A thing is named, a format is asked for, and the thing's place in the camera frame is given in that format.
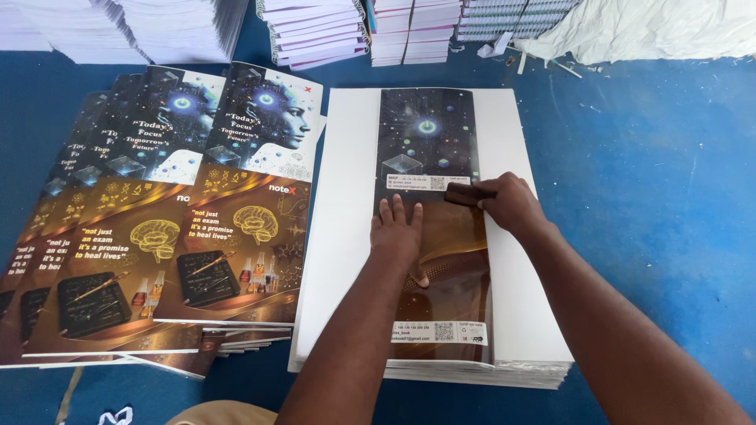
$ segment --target qr code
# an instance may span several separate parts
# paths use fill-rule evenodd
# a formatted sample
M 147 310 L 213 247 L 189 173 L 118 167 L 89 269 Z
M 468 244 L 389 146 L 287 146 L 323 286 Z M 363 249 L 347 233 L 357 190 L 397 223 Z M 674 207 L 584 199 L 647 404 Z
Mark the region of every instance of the qr code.
M 443 178 L 443 177 L 431 177 L 430 178 L 430 190 L 432 190 L 432 191 L 445 191 L 446 190 L 446 178 Z
M 454 323 L 450 321 L 435 322 L 436 341 L 454 341 Z

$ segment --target hand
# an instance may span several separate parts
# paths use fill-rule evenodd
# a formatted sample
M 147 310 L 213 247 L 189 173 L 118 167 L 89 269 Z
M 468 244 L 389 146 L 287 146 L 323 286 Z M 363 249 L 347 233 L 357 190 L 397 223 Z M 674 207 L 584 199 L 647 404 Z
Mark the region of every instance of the hand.
M 406 264 L 410 269 L 410 276 L 420 287 L 428 287 L 430 281 L 421 269 L 420 235 L 423 230 L 423 205 L 415 204 L 412 224 L 407 224 L 404 204 L 399 194 L 393 198 L 394 211 L 389 208 L 389 201 L 380 200 L 378 207 L 380 216 L 374 216 L 370 230 L 370 247 L 373 252 L 383 252 L 394 256 L 396 261 Z
M 476 181 L 475 186 L 497 192 L 495 198 L 478 202 L 478 208 L 484 209 L 496 224 L 515 237 L 549 224 L 528 183 L 515 173 L 505 172 L 499 178 Z

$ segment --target blue surface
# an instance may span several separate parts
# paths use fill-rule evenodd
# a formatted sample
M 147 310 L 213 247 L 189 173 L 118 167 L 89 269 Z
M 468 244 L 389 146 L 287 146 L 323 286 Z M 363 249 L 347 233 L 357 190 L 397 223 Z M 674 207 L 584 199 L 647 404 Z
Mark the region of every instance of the blue surface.
M 546 215 L 756 417 L 756 62 L 637 60 L 603 64 L 602 73 L 578 65 L 578 79 L 528 59 L 518 76 L 517 63 L 483 60 L 479 45 L 466 46 L 446 64 L 373 69 L 360 57 L 297 75 L 328 88 L 514 88 Z M 235 59 L 272 66 L 266 28 L 251 9 Z M 142 69 L 0 53 L 0 258 L 85 93 Z M 127 404 L 139 424 L 214 399 L 277 410 L 294 378 L 288 352 L 288 343 L 275 343 L 218 359 L 204 382 L 146 366 L 89 367 L 67 423 L 96 423 Z M 0 422 L 53 423 L 71 373 L 0 371 Z M 411 421 L 606 422 L 577 368 L 558 391 L 384 380 L 375 423 Z

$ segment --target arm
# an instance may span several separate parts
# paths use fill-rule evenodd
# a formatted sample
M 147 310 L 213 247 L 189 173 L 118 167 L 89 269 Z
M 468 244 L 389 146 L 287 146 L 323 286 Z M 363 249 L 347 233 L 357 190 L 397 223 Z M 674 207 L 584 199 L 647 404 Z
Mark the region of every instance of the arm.
M 407 225 L 394 195 L 394 211 L 381 200 L 373 217 L 372 250 L 352 288 L 310 352 L 278 414 L 282 423 L 370 423 L 389 357 L 401 287 L 420 254 L 423 208 Z M 421 286 L 428 286 L 427 278 Z
M 546 220 L 525 180 L 481 181 L 481 201 L 530 257 L 585 380 L 612 423 L 751 423 L 672 339 L 583 260 Z

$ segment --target label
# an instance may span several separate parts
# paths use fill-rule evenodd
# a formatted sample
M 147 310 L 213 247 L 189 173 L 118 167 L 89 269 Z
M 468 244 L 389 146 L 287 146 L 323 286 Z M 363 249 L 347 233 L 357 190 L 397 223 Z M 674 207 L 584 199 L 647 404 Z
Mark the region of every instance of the label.
M 409 191 L 446 191 L 449 183 L 470 184 L 470 177 L 461 175 L 386 175 L 387 189 L 404 189 Z
M 461 343 L 488 345 L 480 321 L 395 321 L 392 343 Z

